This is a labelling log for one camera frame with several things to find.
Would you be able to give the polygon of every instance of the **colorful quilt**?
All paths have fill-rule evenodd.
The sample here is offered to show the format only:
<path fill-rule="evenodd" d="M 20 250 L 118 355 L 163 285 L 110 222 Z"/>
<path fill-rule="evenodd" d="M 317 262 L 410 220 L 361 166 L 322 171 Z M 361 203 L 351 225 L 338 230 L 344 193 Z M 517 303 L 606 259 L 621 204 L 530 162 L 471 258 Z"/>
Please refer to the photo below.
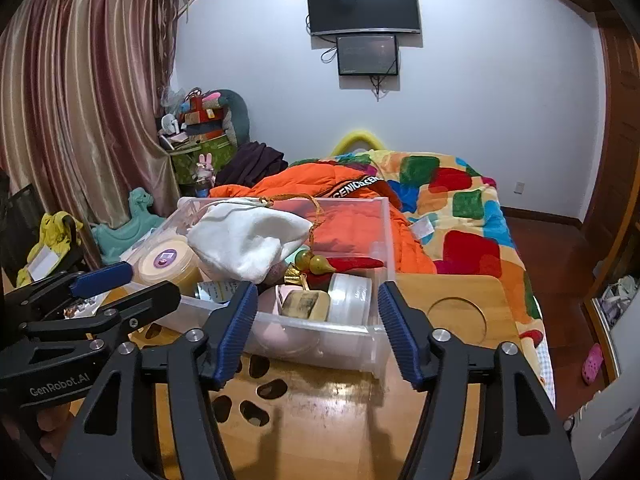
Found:
<path fill-rule="evenodd" d="M 304 162 L 334 162 L 384 178 L 402 201 L 409 221 L 428 218 L 433 226 L 433 232 L 420 241 L 438 273 L 485 274 L 500 280 L 523 351 L 542 382 L 548 381 L 535 350 L 545 333 L 542 318 L 492 178 L 480 175 L 461 158 L 438 153 L 378 150 L 296 164 Z"/>

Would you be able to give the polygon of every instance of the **white label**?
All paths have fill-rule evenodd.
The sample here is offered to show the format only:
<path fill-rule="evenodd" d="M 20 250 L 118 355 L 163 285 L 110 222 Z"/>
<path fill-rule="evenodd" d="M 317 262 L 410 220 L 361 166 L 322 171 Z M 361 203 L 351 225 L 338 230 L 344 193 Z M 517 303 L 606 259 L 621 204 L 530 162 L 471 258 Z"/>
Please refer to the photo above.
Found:
<path fill-rule="evenodd" d="M 36 257 L 27 266 L 27 270 L 31 275 L 34 282 L 41 280 L 49 275 L 51 269 L 58 264 L 59 256 L 49 249 L 46 245 L 43 245 Z"/>
<path fill-rule="evenodd" d="M 201 300 L 226 303 L 233 297 L 239 283 L 236 280 L 198 283 L 198 294 Z"/>
<path fill-rule="evenodd" d="M 422 240 L 425 236 L 430 235 L 434 231 L 433 225 L 431 225 L 431 220 L 429 220 L 427 215 L 424 215 L 415 221 L 409 229 L 411 229 L 416 240 Z"/>

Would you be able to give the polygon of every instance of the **drawstring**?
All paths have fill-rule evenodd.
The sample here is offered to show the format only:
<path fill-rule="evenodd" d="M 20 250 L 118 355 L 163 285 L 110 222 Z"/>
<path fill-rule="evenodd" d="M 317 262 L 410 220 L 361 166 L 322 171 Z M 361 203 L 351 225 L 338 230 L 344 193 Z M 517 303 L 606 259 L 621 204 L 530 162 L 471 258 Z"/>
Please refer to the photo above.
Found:
<path fill-rule="evenodd" d="M 274 196 L 261 196 L 260 197 L 260 202 L 263 202 L 267 205 L 267 207 L 271 207 L 273 206 L 274 202 L 277 202 L 278 200 L 288 200 L 290 198 L 306 198 L 307 200 L 311 200 L 311 202 L 313 202 L 314 206 L 316 206 L 316 220 L 314 221 L 313 225 L 310 227 L 309 229 L 309 246 L 311 247 L 311 252 L 313 252 L 314 250 L 314 231 L 316 230 L 316 228 L 320 227 L 320 225 L 322 224 L 323 220 L 320 218 L 320 215 L 322 214 L 322 208 L 320 207 L 320 204 L 318 203 L 318 200 L 316 200 L 314 197 L 312 197 L 311 195 L 307 194 L 307 193 L 284 193 L 281 195 L 274 195 Z"/>

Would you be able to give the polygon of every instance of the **yellow cloth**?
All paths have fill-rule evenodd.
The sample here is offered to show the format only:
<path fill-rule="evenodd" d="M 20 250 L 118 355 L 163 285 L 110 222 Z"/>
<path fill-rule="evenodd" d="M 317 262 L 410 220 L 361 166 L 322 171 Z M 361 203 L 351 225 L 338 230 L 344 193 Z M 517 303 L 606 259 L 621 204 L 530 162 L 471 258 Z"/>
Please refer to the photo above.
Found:
<path fill-rule="evenodd" d="M 40 241 L 31 248 L 31 251 L 29 251 L 29 255 L 27 256 L 27 264 L 30 264 L 33 261 L 33 259 L 36 257 L 43 246 L 47 246 L 58 255 L 58 262 L 51 269 L 51 271 L 55 270 L 55 268 L 58 266 L 58 263 L 60 263 L 62 258 L 65 257 L 65 255 L 71 248 L 71 232 L 69 232 L 69 229 L 64 225 L 62 221 L 63 218 L 67 215 L 71 216 L 66 211 L 58 211 L 53 215 L 44 213 L 44 216 L 40 221 Z M 77 232 L 82 229 L 83 224 L 75 218 L 73 219 L 76 223 Z M 78 245 L 80 245 L 80 237 L 76 237 L 76 240 L 78 241 Z M 26 266 L 18 271 L 18 276 L 16 278 L 18 287 L 28 285 L 32 281 L 33 279 L 31 278 L 31 275 L 29 274 Z"/>

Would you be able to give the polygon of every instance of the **human hand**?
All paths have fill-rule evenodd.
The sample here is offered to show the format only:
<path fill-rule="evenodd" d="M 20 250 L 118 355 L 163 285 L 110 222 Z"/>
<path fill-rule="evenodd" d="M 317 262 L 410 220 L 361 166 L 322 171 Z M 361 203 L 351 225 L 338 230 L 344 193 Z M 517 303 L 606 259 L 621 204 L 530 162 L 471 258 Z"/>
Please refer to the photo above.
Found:
<path fill-rule="evenodd" d="M 47 432 L 40 439 L 40 447 L 53 458 L 58 457 L 66 434 L 73 424 L 74 416 L 69 411 L 70 407 L 70 404 L 61 404 L 42 410 L 36 416 L 40 429 Z"/>

